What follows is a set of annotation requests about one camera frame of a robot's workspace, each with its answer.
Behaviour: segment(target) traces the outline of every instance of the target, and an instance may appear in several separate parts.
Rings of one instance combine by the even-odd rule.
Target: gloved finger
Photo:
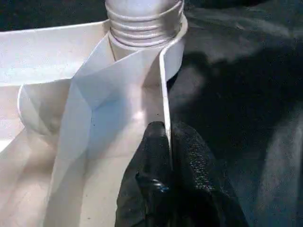
[[[172,125],[173,165],[184,191],[180,214],[193,226],[248,226],[227,174],[197,131],[184,123]]]
[[[116,227],[144,227],[147,218],[146,207],[151,206],[152,212],[153,207],[159,207],[155,204],[161,201],[157,200],[158,191],[153,187],[146,187],[142,181],[146,179],[139,178],[138,173],[156,179],[163,185],[171,180],[169,144],[162,122],[152,122],[148,125],[137,151],[126,168],[117,198]],[[163,215],[161,217],[153,215],[152,218],[156,222],[161,222],[157,219],[163,218]]]

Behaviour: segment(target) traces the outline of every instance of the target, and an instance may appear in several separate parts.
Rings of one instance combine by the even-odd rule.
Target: black fabric
[[[302,41],[233,28],[241,11],[187,12],[182,66],[168,82],[171,118],[195,128],[226,165],[249,225],[302,226]]]
[[[174,124],[173,169],[164,124],[151,123],[127,167],[116,227],[246,227],[224,167],[193,128]]]

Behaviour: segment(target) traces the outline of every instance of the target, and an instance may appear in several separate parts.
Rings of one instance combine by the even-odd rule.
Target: white plastic tray
[[[26,115],[26,111],[22,111],[22,121],[31,126],[22,131],[3,151],[6,156],[0,157],[0,162],[3,162],[0,168],[5,167],[0,175],[0,190],[6,191],[6,194],[0,195],[0,211],[3,211],[0,215],[0,226],[114,226],[116,197],[123,172],[136,151],[147,124],[151,121],[165,122],[170,138],[166,80],[175,75],[181,66],[184,35],[187,31],[184,16],[178,36],[164,48],[125,49],[106,34],[107,22],[57,29],[39,31],[41,44],[43,37],[48,37],[42,35],[43,31],[49,36],[53,34],[49,31],[55,31],[62,38],[62,46],[46,47],[60,57],[60,61],[55,58],[49,60],[47,53],[42,51],[37,51],[36,57],[33,57],[28,48],[27,55],[23,57],[32,60],[21,59],[10,66],[17,68],[20,65],[16,76],[15,71],[11,73],[10,70],[1,74],[2,85],[35,83],[39,86],[44,82],[70,78],[77,72],[71,80],[60,131],[47,130],[51,128],[50,123],[43,121],[44,117],[41,115],[45,111],[39,111],[43,101],[40,100],[37,107],[34,104],[37,100],[34,97],[28,98],[29,91],[35,89],[33,85],[23,86],[20,91],[19,97],[21,94],[25,95],[24,100],[32,103],[30,111],[36,111],[34,116],[40,118],[30,119],[30,114]],[[35,30],[29,33],[32,33],[33,39],[36,37]],[[34,49],[39,46],[29,43]],[[87,44],[87,51],[75,50],[82,48],[81,43]],[[66,45],[70,48],[58,52],[57,48]],[[77,55],[77,66],[70,65],[69,62],[73,64]],[[24,68],[26,70],[27,65],[34,64],[34,58],[43,57],[47,61],[38,61],[36,67],[41,69],[43,66],[42,71],[45,70],[45,74],[38,71],[35,79],[27,77]],[[57,67],[58,70],[52,72],[53,74],[62,70],[61,76],[50,79],[49,67]],[[39,127],[37,122],[42,122],[43,127]],[[41,131],[45,132],[43,136],[37,134]],[[15,178],[6,177],[11,172]],[[38,177],[32,177],[28,181],[27,178],[32,175]],[[35,185],[43,185],[40,194]],[[22,204],[19,212],[13,202],[17,207]],[[27,209],[31,210],[32,215],[25,213]]]

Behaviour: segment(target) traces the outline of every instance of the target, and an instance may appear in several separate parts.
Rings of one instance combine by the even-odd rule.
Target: white plastic surface
[[[52,133],[59,130],[63,112],[55,107],[64,102],[64,96],[58,97],[64,85],[52,89],[52,83],[43,83],[71,78],[108,29],[104,21],[0,33],[0,227],[41,223],[57,153],[58,134]],[[23,84],[30,84],[23,87],[26,94],[35,94],[21,104],[26,130],[17,107]],[[42,119],[35,118],[42,115],[37,103],[44,109]],[[51,136],[34,132],[45,134],[42,125]]]
[[[41,135],[58,133],[70,84],[70,79],[62,79],[21,86],[18,112],[27,129]]]
[[[0,86],[71,78],[109,22],[0,33]]]
[[[44,227],[114,226],[121,179],[147,124],[165,121],[170,138],[165,77],[180,67],[181,57],[170,58],[183,52],[186,30],[183,17],[181,32],[160,55],[160,48],[136,51],[90,72],[87,64],[107,54],[105,36],[72,79]]]
[[[123,50],[123,45],[109,39],[107,29],[108,22],[100,22],[1,34],[1,41],[9,44],[0,44],[1,54],[5,52],[11,60],[1,55],[2,87],[14,87],[16,101],[19,86],[28,85],[19,93],[20,115],[27,129],[0,153],[0,226],[114,226],[121,178],[147,124],[164,121],[170,138],[166,80],[180,67],[186,18],[161,54],[163,46]],[[22,37],[27,41],[15,48],[10,39]],[[39,49],[43,39],[56,46]],[[78,70],[93,44],[97,47]],[[56,74],[59,62],[65,65],[60,75]],[[78,65],[71,70],[73,62]],[[29,68],[35,73],[28,74]],[[64,79],[75,72],[72,81]],[[69,83],[66,106],[56,110],[52,105],[64,103]],[[16,106],[11,107],[17,119]],[[14,136],[22,128],[21,124]]]

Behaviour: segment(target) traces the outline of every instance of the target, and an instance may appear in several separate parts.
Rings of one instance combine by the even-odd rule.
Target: black rubber glove
[[[115,227],[164,227],[172,214],[169,143],[162,122],[145,130],[124,173]]]
[[[224,168],[197,131],[184,123],[173,124],[172,144],[178,226],[248,226]]]
[[[116,227],[248,226],[227,176],[191,127],[172,127],[173,167],[164,124],[153,122],[122,179]]]

